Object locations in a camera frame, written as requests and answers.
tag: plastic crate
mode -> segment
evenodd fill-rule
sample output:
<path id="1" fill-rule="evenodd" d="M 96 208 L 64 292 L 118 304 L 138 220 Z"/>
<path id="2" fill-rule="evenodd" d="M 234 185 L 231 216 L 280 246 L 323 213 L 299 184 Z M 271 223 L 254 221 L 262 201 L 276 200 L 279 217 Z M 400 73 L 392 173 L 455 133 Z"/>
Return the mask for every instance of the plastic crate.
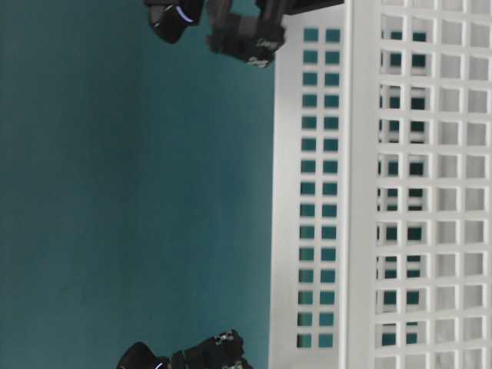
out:
<path id="1" fill-rule="evenodd" d="M 286 26 L 270 369 L 491 369 L 491 1 Z"/>

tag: teal floor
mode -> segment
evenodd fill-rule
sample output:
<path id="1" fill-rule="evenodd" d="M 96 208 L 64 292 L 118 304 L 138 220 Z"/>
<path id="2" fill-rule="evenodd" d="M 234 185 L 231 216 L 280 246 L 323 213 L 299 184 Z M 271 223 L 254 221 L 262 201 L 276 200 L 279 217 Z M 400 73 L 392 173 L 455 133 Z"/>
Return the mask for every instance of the teal floor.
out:
<path id="1" fill-rule="evenodd" d="M 1 368 L 230 327 L 267 367 L 274 69 L 208 29 L 171 47 L 139 0 L 0 0 Z"/>

